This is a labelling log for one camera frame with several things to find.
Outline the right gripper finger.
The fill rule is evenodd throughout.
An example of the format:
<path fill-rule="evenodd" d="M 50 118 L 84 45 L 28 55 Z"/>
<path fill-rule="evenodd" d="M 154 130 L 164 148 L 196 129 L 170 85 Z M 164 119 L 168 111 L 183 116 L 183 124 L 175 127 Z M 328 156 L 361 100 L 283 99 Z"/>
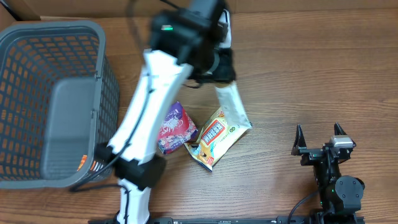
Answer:
<path fill-rule="evenodd" d="M 346 135 L 346 132 L 343 130 L 343 128 L 339 125 L 339 123 L 334 124 L 334 135 Z"/>
<path fill-rule="evenodd" d="M 301 156 L 302 151 L 306 150 L 306 148 L 307 148 L 307 145 L 306 145 L 305 138 L 303 135 L 302 127 L 300 124 L 298 124 L 296 127 L 295 141 L 294 141 L 294 145 L 292 146 L 291 155 Z"/>

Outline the white tube with gold cap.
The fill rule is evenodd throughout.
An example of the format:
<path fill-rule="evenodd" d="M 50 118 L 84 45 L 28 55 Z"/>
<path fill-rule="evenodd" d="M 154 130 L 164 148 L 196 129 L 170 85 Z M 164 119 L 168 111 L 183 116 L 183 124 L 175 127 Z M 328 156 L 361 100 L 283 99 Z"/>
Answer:
<path fill-rule="evenodd" d="M 252 124 L 244 109 L 236 82 L 216 83 L 215 91 L 226 122 L 230 126 L 252 128 Z"/>

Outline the yellow snack bag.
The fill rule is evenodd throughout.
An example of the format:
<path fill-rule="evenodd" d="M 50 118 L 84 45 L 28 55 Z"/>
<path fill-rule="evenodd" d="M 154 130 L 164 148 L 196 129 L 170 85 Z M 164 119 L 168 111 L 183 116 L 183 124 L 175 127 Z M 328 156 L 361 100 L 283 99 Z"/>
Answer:
<path fill-rule="evenodd" d="M 209 172 L 227 153 L 228 149 L 249 129 L 249 126 L 229 125 L 221 108 L 218 108 L 202 127 L 195 142 L 186 142 L 185 148 Z"/>

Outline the purple red snack pouch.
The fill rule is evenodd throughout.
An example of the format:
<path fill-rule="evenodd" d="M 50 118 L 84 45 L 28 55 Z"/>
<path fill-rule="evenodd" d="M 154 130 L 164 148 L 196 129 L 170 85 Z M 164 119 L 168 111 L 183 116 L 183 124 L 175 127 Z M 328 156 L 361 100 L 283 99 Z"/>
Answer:
<path fill-rule="evenodd" d="M 189 117 L 180 102 L 171 105 L 162 123 L 157 142 L 163 154 L 170 154 L 193 139 L 197 134 L 197 127 Z"/>

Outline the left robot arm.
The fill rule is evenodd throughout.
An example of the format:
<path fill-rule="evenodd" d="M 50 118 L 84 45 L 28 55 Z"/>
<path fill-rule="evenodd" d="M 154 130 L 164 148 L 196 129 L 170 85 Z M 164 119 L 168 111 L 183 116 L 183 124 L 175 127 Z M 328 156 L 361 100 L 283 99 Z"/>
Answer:
<path fill-rule="evenodd" d="M 114 169 L 121 190 L 114 223 L 147 223 L 151 189 L 165 169 L 156 151 L 159 130 L 187 80 L 227 85 L 232 66 L 225 1 L 192 1 L 158 13 L 150 25 L 144 66 L 127 113 L 109 143 L 96 152 Z"/>

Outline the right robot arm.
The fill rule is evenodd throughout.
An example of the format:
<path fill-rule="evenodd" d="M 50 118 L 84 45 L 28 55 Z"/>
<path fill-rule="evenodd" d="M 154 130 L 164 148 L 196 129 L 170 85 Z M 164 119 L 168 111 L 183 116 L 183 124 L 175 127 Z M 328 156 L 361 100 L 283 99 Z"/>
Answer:
<path fill-rule="evenodd" d="M 302 166 L 312 166 L 318 190 L 301 200 L 301 205 L 309 198 L 319 195 L 321 209 L 312 212 L 308 223 L 361 223 L 356 216 L 361 209 L 361 199 L 365 190 L 364 182 L 356 177 L 342 175 L 340 164 L 351 159 L 356 143 L 343 128 L 334 124 L 334 135 L 321 148 L 309 149 L 305 142 L 301 125 L 296 128 L 291 155 L 300 156 Z"/>

